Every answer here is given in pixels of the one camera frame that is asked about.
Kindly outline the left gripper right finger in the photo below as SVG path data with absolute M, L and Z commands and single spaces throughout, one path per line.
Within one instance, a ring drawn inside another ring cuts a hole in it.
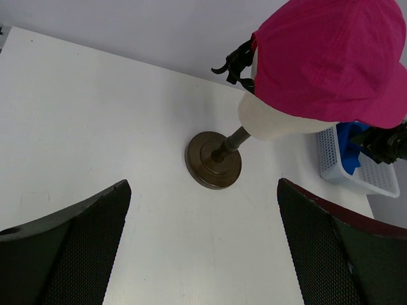
M 406 229 L 280 179 L 277 201 L 305 304 L 406 304 Z

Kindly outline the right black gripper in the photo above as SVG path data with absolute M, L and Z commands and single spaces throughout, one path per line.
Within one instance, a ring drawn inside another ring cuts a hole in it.
M 376 164 L 406 160 L 406 122 L 391 129 L 369 127 L 352 137 L 351 143 Z

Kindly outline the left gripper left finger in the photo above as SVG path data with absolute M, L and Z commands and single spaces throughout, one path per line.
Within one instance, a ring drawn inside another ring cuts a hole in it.
M 119 181 L 1 231 L 1 304 L 102 304 L 130 206 Z

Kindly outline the blue baseball cap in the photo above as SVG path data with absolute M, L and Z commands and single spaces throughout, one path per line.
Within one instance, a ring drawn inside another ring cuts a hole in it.
M 353 137 L 365 132 L 368 128 L 368 125 L 358 122 L 339 123 L 336 126 L 341 165 L 349 175 L 353 175 L 355 169 L 361 166 L 359 161 L 359 155 L 361 153 L 368 157 L 371 156 L 369 153 L 364 152 L 358 145 L 355 145 L 351 141 Z

